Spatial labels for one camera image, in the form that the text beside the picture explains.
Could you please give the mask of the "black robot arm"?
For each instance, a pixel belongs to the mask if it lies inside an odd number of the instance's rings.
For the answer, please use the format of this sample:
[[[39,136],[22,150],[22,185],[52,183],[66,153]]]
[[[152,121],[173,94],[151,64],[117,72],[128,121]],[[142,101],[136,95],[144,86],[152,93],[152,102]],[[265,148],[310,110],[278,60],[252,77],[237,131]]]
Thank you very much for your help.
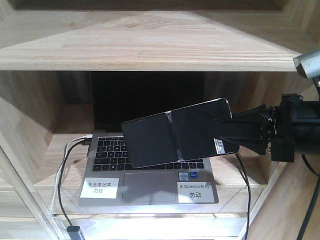
[[[274,162],[294,162],[295,155],[320,153],[320,102],[283,94],[278,106],[264,104],[210,121],[214,138],[243,146],[259,155],[270,149]]]

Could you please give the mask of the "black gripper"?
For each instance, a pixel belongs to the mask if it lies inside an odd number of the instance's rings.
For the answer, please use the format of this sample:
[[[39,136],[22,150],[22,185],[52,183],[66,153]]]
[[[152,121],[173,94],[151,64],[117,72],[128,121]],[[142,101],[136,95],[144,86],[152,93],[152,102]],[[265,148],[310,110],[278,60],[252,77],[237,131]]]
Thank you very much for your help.
[[[296,93],[283,94],[280,104],[269,108],[268,140],[255,139],[264,138],[267,134],[268,110],[265,104],[233,114],[232,118],[211,120],[209,123],[212,134],[259,155],[266,154],[269,141],[270,158],[273,162],[294,162],[295,155],[299,152],[295,120],[297,107],[302,100],[302,95]]]

